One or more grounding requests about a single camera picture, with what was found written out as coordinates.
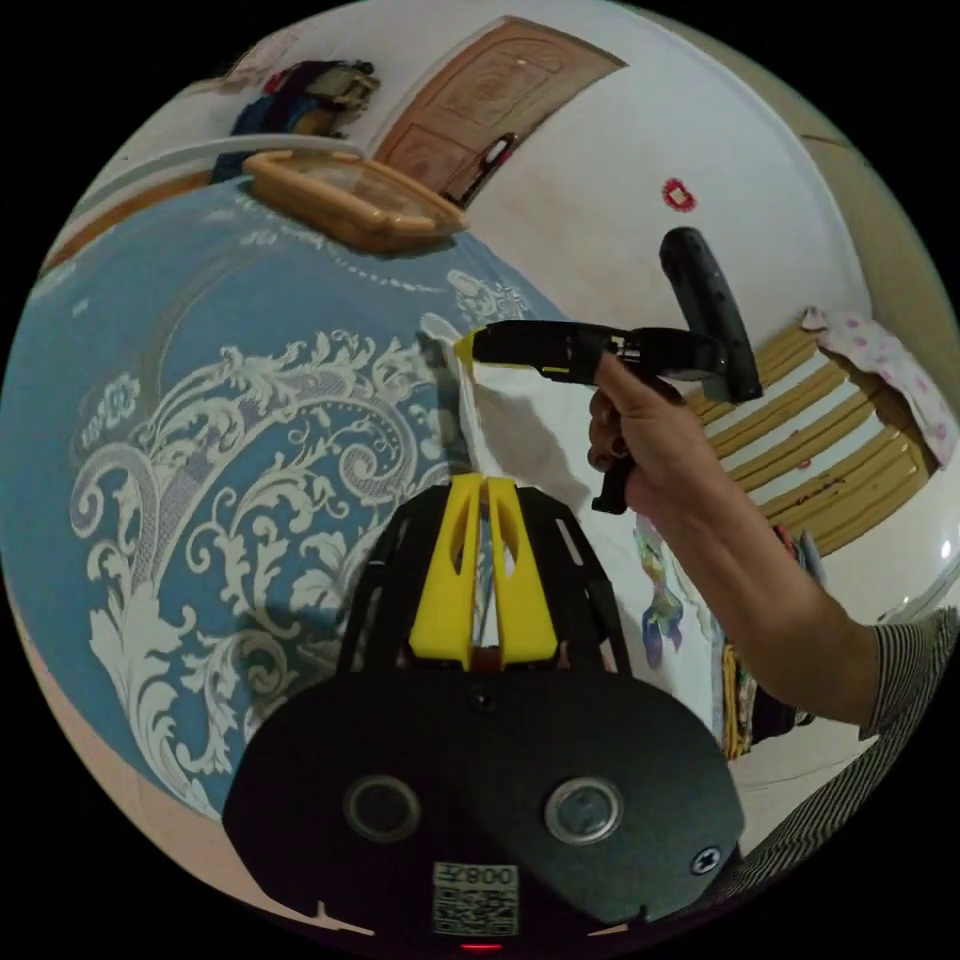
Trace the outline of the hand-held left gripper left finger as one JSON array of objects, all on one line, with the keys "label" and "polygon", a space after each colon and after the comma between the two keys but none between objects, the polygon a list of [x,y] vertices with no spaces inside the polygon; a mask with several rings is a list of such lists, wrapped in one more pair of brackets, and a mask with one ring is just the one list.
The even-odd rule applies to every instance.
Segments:
[{"label": "hand-held left gripper left finger", "polygon": [[469,669],[479,555],[481,477],[460,475],[446,499],[409,637],[420,661]]}]

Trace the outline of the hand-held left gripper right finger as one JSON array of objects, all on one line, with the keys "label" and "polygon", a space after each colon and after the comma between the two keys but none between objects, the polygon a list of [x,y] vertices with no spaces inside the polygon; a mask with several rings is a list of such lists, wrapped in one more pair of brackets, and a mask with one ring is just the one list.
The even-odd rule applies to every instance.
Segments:
[{"label": "hand-held left gripper right finger", "polygon": [[541,492],[505,477],[489,477],[485,487],[500,667],[552,663],[560,641],[545,586],[545,527],[537,511]]}]

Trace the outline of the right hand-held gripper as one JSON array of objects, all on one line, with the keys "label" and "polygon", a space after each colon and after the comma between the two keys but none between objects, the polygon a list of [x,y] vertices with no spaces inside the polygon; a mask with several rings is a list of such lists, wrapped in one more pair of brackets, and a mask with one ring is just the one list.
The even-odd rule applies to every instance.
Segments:
[{"label": "right hand-held gripper", "polygon": [[[617,357],[638,379],[651,382],[679,375],[724,372],[726,357],[719,343],[704,335],[665,328],[617,331],[572,322],[505,322],[471,332],[454,344],[454,355],[465,370],[474,361],[493,366],[531,368],[559,383],[595,388],[595,372],[603,353]],[[598,511],[622,513],[627,508],[625,486],[633,461],[602,474]],[[701,513],[723,516],[726,491]]]}]

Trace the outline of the person's right hand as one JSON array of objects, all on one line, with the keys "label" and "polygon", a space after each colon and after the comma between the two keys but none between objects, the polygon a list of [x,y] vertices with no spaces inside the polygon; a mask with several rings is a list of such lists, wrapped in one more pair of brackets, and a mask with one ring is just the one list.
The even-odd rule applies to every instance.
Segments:
[{"label": "person's right hand", "polygon": [[645,382],[603,353],[591,398],[588,461],[607,473],[633,461],[625,500],[654,523],[701,513],[731,486],[682,396],[662,380]]}]

